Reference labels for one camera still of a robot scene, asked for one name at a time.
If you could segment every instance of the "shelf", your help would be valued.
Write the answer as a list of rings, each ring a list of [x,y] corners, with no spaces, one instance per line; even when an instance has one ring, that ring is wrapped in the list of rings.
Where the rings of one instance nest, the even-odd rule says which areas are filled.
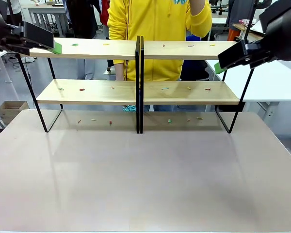
[[[217,60],[218,54],[235,43],[234,41],[145,41],[145,59]]]
[[[224,82],[145,82],[144,93],[144,104],[238,104],[239,102]],[[135,105],[135,82],[56,79],[38,96],[37,101],[54,104]]]
[[[135,90],[135,82],[56,79],[42,91],[37,101],[38,103],[135,105]]]
[[[119,59],[135,60],[136,41],[94,40],[75,38],[55,38],[62,45],[62,54],[47,50],[31,49],[32,57],[75,58],[75,59]]]
[[[238,104],[224,82],[145,82],[145,104]]]

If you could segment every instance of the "cardboard box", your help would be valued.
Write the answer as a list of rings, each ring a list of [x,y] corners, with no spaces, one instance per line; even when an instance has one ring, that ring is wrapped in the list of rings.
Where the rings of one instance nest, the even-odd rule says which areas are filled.
[[[30,109],[26,101],[5,101],[0,106],[0,117],[8,125],[24,109]]]

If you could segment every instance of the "shoe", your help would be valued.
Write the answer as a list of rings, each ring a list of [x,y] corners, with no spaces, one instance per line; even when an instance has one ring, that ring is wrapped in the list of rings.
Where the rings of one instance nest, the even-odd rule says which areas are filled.
[[[21,58],[21,61],[22,61],[23,63],[31,63],[31,62],[34,62],[35,59],[34,59],[33,57],[22,57],[22,58]]]

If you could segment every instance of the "orange object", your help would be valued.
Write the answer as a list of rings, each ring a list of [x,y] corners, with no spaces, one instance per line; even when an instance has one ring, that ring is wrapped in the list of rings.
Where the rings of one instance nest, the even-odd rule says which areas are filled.
[[[239,36],[241,34],[241,31],[235,31],[235,30],[232,30],[230,29],[228,31],[228,37],[227,37],[227,40],[228,41],[234,41],[234,38]]]

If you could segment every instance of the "yellow jacket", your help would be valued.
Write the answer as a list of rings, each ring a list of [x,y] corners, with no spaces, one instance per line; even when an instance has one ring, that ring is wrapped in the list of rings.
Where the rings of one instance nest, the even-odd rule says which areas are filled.
[[[185,40],[186,31],[200,37],[211,29],[212,19],[208,1],[196,16],[191,15],[189,0],[174,4],[173,0],[111,0],[109,37],[111,40]],[[126,80],[136,80],[135,61],[124,63]],[[183,60],[145,60],[145,81],[175,81],[181,74]]]

